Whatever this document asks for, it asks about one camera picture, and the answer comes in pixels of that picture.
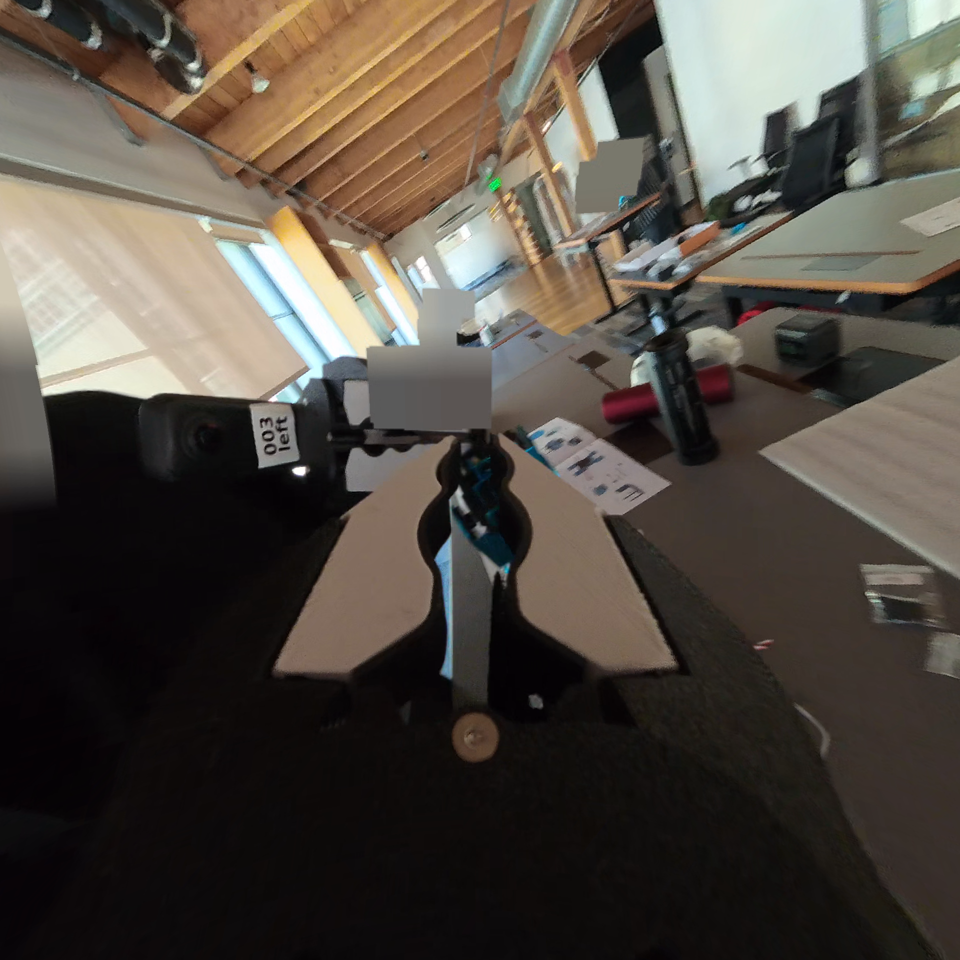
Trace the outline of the large glass window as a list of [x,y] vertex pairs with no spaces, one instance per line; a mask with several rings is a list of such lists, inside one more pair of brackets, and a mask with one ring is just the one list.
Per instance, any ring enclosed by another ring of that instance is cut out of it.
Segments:
[[390,336],[289,207],[249,229],[7,177],[1,209],[46,397],[292,400]]

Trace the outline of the blue toy robot arm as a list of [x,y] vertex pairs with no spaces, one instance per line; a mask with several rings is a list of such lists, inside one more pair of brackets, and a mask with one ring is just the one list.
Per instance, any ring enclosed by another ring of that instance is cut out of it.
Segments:
[[450,507],[460,531],[493,568],[504,593],[516,591],[523,558],[519,517],[505,507],[507,469],[500,442],[488,431],[468,429],[453,447],[454,486]]

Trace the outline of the assembly instruction manual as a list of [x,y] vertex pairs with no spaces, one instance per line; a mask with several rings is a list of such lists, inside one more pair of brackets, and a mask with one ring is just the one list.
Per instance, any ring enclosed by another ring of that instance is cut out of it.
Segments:
[[609,517],[624,517],[671,486],[606,439],[561,417],[525,437],[530,452]]

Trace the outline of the person's black clothing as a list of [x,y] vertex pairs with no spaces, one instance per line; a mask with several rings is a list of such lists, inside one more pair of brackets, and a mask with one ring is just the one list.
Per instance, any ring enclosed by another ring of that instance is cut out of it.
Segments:
[[201,626],[329,514],[313,469],[151,478],[136,398],[44,404],[54,499],[2,510],[2,958],[18,957],[75,873]]

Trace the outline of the black power station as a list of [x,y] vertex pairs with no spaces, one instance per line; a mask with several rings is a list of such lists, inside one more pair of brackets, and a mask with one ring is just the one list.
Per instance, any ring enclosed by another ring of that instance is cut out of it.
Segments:
[[838,357],[841,324],[834,315],[796,314],[774,328],[774,348],[784,363],[814,367]]

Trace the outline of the cluttered wooden desk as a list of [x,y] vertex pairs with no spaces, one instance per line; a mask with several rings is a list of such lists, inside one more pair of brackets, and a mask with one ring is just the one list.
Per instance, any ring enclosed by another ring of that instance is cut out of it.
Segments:
[[609,280],[641,292],[678,292],[703,272],[736,254],[792,219],[768,213],[738,226],[718,221],[692,225],[649,249],[637,249],[616,261]]

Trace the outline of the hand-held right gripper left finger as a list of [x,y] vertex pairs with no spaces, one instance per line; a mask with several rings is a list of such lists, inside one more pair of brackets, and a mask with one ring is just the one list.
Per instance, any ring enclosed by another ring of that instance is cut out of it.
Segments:
[[434,575],[419,542],[442,492],[438,469],[452,438],[404,462],[350,510],[277,660],[277,678],[346,681],[419,628]]

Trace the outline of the crumpled white cloth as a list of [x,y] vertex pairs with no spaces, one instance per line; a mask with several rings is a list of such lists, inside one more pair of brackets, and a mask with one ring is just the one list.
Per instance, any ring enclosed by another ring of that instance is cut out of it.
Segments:
[[651,338],[647,346],[658,345],[665,338],[668,342],[685,338],[687,357],[698,374],[718,366],[737,367],[744,356],[744,347],[738,337],[716,325],[693,330],[668,329]]

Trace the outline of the black office chair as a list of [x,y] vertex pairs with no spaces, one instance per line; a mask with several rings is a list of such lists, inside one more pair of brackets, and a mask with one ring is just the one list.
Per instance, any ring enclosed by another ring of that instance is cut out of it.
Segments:
[[820,94],[817,119],[837,118],[836,157],[841,163],[858,148],[860,90],[861,78],[855,75]]
[[792,214],[812,209],[838,192],[836,158],[842,121],[831,115],[796,131],[778,186],[780,201]]

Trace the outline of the dark red metal bottle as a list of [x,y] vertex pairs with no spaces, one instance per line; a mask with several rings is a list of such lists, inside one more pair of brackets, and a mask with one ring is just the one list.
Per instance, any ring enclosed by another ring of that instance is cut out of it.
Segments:
[[[707,405],[731,402],[735,397],[734,370],[725,364],[695,370],[702,399]],[[602,399],[602,415],[612,426],[649,421],[661,415],[661,407],[649,383],[613,390]]]

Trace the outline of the printed paper leaflet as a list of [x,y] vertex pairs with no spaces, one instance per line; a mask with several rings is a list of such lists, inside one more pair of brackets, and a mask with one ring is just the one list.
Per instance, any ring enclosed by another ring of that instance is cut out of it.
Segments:
[[932,238],[956,230],[960,224],[960,198],[952,198],[900,220],[900,223],[921,236]]

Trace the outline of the pile of small parts bags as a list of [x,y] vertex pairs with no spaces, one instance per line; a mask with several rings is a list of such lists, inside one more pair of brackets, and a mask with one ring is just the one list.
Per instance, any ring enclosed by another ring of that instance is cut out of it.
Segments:
[[871,621],[924,632],[924,670],[958,680],[959,634],[949,624],[936,571],[926,564],[862,563],[859,573]]

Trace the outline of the thin metal ceiling rail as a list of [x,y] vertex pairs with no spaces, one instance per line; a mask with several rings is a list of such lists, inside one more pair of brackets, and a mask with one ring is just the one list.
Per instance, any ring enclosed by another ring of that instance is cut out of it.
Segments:
[[351,214],[348,214],[339,208],[335,208],[334,206],[309,193],[306,189],[289,184],[276,174],[266,172],[252,161],[242,159],[226,148],[215,145],[210,141],[210,139],[192,133],[180,124],[163,118],[161,114],[152,110],[150,107],[135,101],[125,94],[120,93],[117,89],[103,83],[97,78],[93,78],[79,68],[67,64],[65,67],[65,74],[71,81],[81,85],[90,92],[104,95],[107,101],[112,102],[114,105],[119,104],[131,109],[139,116],[158,123],[165,129],[181,136],[192,145],[198,147],[198,149],[213,155],[219,160],[232,163],[234,166],[239,167],[243,172],[254,174],[261,182],[264,182],[270,186],[278,187],[281,193],[288,194],[297,200],[305,200],[310,206],[316,208],[321,213],[328,214],[335,219],[344,222],[348,226],[353,227],[360,233],[371,236],[382,243],[388,240],[387,234],[372,227],[366,222],[355,218]]

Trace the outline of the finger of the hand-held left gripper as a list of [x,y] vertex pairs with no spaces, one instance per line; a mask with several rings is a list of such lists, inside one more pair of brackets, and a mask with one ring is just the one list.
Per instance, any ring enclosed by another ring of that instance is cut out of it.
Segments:
[[437,444],[417,444],[407,449],[384,449],[378,455],[353,450],[346,462],[346,491],[371,494],[382,488],[405,494],[436,486]]
[[491,433],[484,429],[463,430],[407,430],[400,428],[360,430],[360,447],[363,450],[408,450],[419,446],[437,445],[451,439],[468,445],[486,445]]

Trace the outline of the silver ceiling duct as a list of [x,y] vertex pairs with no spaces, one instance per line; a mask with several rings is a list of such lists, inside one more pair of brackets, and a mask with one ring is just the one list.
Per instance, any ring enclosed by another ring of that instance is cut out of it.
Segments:
[[512,72],[498,92],[499,111],[507,127],[526,113],[526,104],[579,6],[579,1],[537,1],[534,4]]

